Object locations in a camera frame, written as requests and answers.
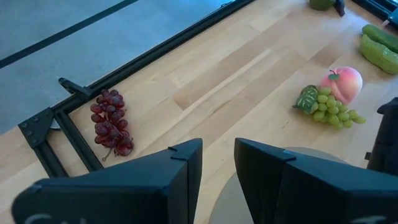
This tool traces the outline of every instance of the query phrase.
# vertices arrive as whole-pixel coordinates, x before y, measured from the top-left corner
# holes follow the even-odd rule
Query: grape
[[[112,115],[111,115],[111,117],[109,118],[108,117],[108,119],[112,122],[112,123],[116,123],[116,122],[118,122],[119,120],[120,120],[120,115],[119,115],[119,113],[113,113]]]
[[[126,146],[118,146],[116,152],[121,156],[128,156],[132,149],[128,149]]]
[[[124,110],[117,110],[116,112],[119,114],[121,118],[124,116]]]
[[[322,120],[321,123],[327,123],[329,121],[329,117],[327,115],[325,115]]]
[[[102,142],[105,142],[108,138],[106,136],[97,136],[94,138],[94,142],[97,144],[101,144]]]
[[[99,115],[99,114],[93,114],[93,115],[91,115],[91,120],[94,121],[94,122],[96,122],[96,123],[100,123],[100,122],[105,121],[105,119],[104,119],[101,115]]]
[[[328,101],[326,102],[326,105],[331,108],[332,106],[336,106],[336,100],[334,99],[328,99]]]
[[[356,110],[350,110],[347,113],[349,114],[350,119],[355,119],[359,116],[358,113],[356,112]]]
[[[117,95],[119,95],[119,92],[117,90],[112,90],[110,94],[112,96],[117,96]]]
[[[113,125],[109,121],[104,121],[103,126],[108,130],[113,129]]]
[[[336,100],[336,106],[337,108],[340,108],[340,106],[342,106],[343,103],[340,100]]]
[[[318,95],[318,102],[319,103],[326,103],[328,101],[328,97],[325,95]]]
[[[102,111],[106,111],[106,104],[100,103],[99,107],[101,108]]]
[[[328,106],[324,103],[319,103],[318,104],[318,110],[320,111],[326,111],[328,109]]]
[[[116,105],[116,108],[122,108],[124,106],[124,102],[120,101],[118,105]]]
[[[110,136],[111,138],[116,138],[116,137],[119,136],[119,134],[120,134],[120,132],[119,132],[116,128],[112,129],[112,130],[109,132],[109,136]]]
[[[94,113],[102,113],[103,112],[102,108],[97,104],[91,105],[90,110]]]
[[[349,119],[348,113],[338,113],[337,117],[340,121],[346,121]]]
[[[111,105],[113,105],[113,106],[116,106],[116,105],[120,104],[120,102],[121,102],[121,100],[119,100],[119,98],[115,97],[115,96],[112,97],[111,100],[109,101],[109,103]]]
[[[116,108],[112,105],[110,105],[106,108],[107,113],[114,113],[115,111],[116,111]]]
[[[128,137],[123,136],[123,137],[119,140],[118,145],[126,146],[126,145],[128,145],[129,143],[131,143],[131,140],[130,140]]]
[[[344,121],[343,122],[343,126],[345,127],[345,128],[350,128],[350,127],[352,127],[353,126],[353,121],[352,120],[346,120],[346,121]]]
[[[128,142],[127,144],[125,144],[125,146],[126,146],[128,149],[133,149],[134,143],[129,139],[129,142]]]
[[[117,95],[117,96],[115,96],[115,97],[117,97],[120,101],[123,100],[123,96],[122,96],[122,95]]]
[[[104,123],[103,123],[103,122],[96,123],[96,124],[94,125],[94,129],[97,129],[97,128],[102,127],[102,126],[104,126]]]
[[[103,96],[107,96],[107,95],[109,95],[109,91],[108,91],[108,90],[102,90],[102,91],[101,91],[101,94],[102,94]]]
[[[105,141],[102,143],[102,145],[108,148],[114,148],[116,147],[116,141],[115,140]]]
[[[311,113],[314,113],[318,109],[318,103],[314,102],[314,104],[311,107]]]
[[[127,127],[127,125],[128,125],[128,122],[127,122],[125,119],[121,119],[120,121],[118,121],[118,122],[116,123],[116,127],[117,127],[119,130],[123,130],[125,127]]]
[[[329,123],[333,124],[333,125],[338,124],[339,123],[339,119],[338,119],[337,115],[335,115],[335,114],[329,115]]]
[[[329,112],[330,114],[338,114],[338,108],[337,108],[337,106],[329,107],[329,108],[328,108],[328,112]]]
[[[339,121],[338,123],[334,124],[334,127],[335,127],[336,129],[341,129],[341,128],[343,128],[343,122],[342,122],[342,121]]]
[[[329,95],[331,93],[330,87],[322,87],[319,91],[320,95]]]
[[[125,137],[130,137],[130,134],[129,134],[128,131],[121,131],[120,133],[121,133],[123,136],[125,136]]]
[[[99,136],[106,136],[108,134],[108,130],[105,127],[99,127],[95,129],[95,133]]]
[[[325,113],[322,111],[317,111],[312,115],[314,121],[320,122],[325,117]]]
[[[339,108],[340,112],[345,112],[348,110],[348,106],[347,105],[341,105]]]
[[[108,94],[108,95],[105,95],[104,98],[105,98],[106,102],[109,103],[109,101],[112,99],[112,96],[110,94]]]
[[[99,96],[99,97],[96,99],[96,102],[97,102],[98,104],[101,104],[101,103],[105,103],[106,100],[105,100],[105,98],[104,98],[103,96]]]
[[[102,144],[104,147],[110,148],[109,153],[114,151],[115,155],[127,156],[134,148],[134,143],[130,134],[124,130],[128,125],[125,119],[121,118],[125,115],[124,110],[120,109],[124,106],[123,97],[117,90],[102,90],[101,96],[97,97],[98,104],[92,105],[90,109],[95,114],[91,115],[91,120],[95,124],[94,142]]]
[[[358,116],[357,118],[354,118],[353,121],[357,124],[364,124],[366,122],[366,119],[361,116]]]

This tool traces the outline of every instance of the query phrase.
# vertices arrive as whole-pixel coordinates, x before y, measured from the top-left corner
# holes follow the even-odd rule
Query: grape stem
[[[108,156],[111,154],[113,148],[109,149],[109,152],[107,153],[107,155],[105,157],[102,158],[102,161],[106,161],[106,159],[108,158]]]

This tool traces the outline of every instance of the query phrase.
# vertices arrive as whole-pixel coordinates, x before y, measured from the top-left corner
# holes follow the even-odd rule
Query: gray floor
[[[0,0],[0,59],[120,0]],[[0,69],[0,133],[68,93],[60,77],[88,85],[230,0],[139,0]]]

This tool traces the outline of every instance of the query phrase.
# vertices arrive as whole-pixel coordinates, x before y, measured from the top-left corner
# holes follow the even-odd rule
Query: cucumber
[[[390,50],[398,53],[398,38],[390,35],[384,30],[380,30],[377,26],[368,24],[362,27],[362,33],[366,34],[370,39],[385,45]]]
[[[336,3],[336,0],[310,0],[310,7],[315,10],[326,11]]]
[[[362,36],[359,51],[368,61],[385,72],[391,75],[398,74],[398,54],[385,45],[373,41],[366,34]]]

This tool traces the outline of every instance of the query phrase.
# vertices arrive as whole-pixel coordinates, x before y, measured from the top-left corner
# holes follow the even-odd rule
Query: black metal frame
[[[105,75],[103,78],[89,86],[81,87],[69,80],[61,78],[59,80],[60,84],[72,93],[72,95],[55,106],[39,112],[37,115],[18,125],[30,147],[35,151],[49,177],[68,176],[51,145],[46,140],[51,122],[54,118],[59,124],[61,130],[65,133],[73,148],[76,150],[84,165],[87,167],[88,171],[92,172],[102,169],[102,164],[94,155],[93,151],[68,114],[99,95],[101,90],[111,88],[115,84],[123,81],[125,78],[136,73],[140,69],[253,1],[254,0],[235,0],[222,5],[220,9],[209,16],[206,16],[196,24],[128,62],[117,70]]]
[[[389,20],[391,25],[398,27],[397,3],[391,0],[352,0],[382,20]]]

